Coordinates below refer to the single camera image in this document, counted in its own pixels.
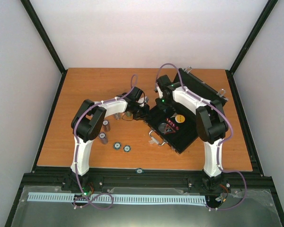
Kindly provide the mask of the white dealer button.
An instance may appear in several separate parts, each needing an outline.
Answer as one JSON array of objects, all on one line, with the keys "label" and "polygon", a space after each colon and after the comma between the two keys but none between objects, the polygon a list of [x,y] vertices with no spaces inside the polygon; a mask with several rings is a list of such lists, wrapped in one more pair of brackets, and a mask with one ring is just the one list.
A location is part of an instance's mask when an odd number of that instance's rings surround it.
[{"label": "white dealer button", "polygon": [[175,121],[177,123],[184,123],[185,122],[185,117],[183,115],[181,115],[181,114],[177,114],[175,116]]}]

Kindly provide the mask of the black poker set case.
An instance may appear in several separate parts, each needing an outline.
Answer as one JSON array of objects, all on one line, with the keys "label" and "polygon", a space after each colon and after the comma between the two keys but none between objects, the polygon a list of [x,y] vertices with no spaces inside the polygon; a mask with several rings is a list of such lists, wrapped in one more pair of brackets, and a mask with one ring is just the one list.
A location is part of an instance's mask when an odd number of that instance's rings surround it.
[{"label": "black poker set case", "polygon": [[[228,99],[217,93],[216,90],[209,85],[202,82],[199,78],[191,73],[187,73],[183,69],[179,70],[180,74],[176,75],[172,83],[183,82],[184,86],[197,95],[213,100],[219,100],[223,107],[228,102]],[[183,105],[175,103],[175,111],[162,111],[156,105],[150,110],[150,117],[146,120],[148,126],[156,132],[171,148],[173,148],[178,154],[184,152],[197,138],[196,131],[196,116]],[[175,116],[181,114],[185,117],[184,123],[177,123]],[[161,123],[168,123],[173,127],[179,127],[176,133],[162,134],[158,127]]]}]

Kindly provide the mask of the triangular all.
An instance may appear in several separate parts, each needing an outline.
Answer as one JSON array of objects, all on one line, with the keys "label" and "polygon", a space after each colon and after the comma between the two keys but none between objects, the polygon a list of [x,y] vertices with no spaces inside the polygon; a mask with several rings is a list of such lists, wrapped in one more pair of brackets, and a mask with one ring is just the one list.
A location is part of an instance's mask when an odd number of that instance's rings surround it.
[{"label": "triangular all", "polygon": [[162,134],[171,134],[176,133],[179,130],[179,127],[173,127],[172,125],[163,122],[159,125],[158,129]]}]

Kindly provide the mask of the blue chip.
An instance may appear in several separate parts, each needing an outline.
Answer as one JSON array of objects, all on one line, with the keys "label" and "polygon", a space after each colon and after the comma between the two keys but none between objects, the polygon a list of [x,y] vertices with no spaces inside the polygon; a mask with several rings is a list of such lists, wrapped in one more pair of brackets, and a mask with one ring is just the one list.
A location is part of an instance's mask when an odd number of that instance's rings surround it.
[{"label": "blue chip", "polygon": [[121,147],[122,147],[122,145],[121,145],[120,142],[115,142],[114,145],[113,145],[113,148],[114,148],[115,150],[119,150]]},{"label": "blue chip", "polygon": [[131,151],[131,147],[129,145],[125,145],[124,152],[130,152],[130,151]]}]

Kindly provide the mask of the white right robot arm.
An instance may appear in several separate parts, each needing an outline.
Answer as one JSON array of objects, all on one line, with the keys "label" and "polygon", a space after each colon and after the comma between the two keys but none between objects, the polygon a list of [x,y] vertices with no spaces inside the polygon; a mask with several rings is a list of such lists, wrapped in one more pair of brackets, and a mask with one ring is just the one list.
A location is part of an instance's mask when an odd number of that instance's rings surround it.
[{"label": "white right robot arm", "polygon": [[222,173],[220,157],[222,139],[225,138],[228,125],[223,118],[223,105],[219,100],[205,99],[182,85],[172,83],[167,75],[156,78],[155,90],[159,94],[156,102],[165,106],[175,103],[183,105],[196,116],[196,131],[204,142],[205,163],[203,171],[209,177]]}]

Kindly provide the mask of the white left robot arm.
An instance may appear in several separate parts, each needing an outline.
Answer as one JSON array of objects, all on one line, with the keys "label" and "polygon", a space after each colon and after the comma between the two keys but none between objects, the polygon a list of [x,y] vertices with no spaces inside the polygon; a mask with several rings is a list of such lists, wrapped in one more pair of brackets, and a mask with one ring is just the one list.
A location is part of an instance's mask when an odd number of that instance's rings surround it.
[{"label": "white left robot arm", "polygon": [[91,147],[100,134],[103,121],[106,117],[130,112],[134,120],[145,120],[149,117],[150,107],[147,104],[145,93],[132,87],[128,93],[123,93],[112,99],[93,102],[86,99],[81,104],[71,122],[75,140],[74,156],[71,165],[74,176],[72,184],[78,190],[85,190],[89,185],[89,178],[85,173],[89,170]]}]

